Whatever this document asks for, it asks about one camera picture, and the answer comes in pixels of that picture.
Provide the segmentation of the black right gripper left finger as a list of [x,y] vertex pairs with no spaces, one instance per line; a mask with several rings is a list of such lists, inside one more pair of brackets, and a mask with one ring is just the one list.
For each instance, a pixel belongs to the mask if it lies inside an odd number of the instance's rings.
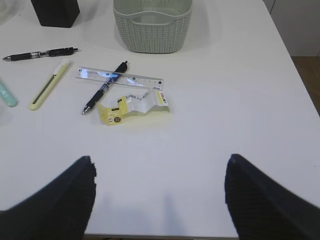
[[0,214],[2,240],[81,240],[96,198],[97,171],[83,156],[38,192]]

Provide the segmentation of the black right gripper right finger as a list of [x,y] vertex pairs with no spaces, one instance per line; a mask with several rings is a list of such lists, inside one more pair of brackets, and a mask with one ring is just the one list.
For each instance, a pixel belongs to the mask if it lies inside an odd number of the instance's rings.
[[225,203],[240,240],[318,240],[320,209],[278,184],[240,154],[224,180]]

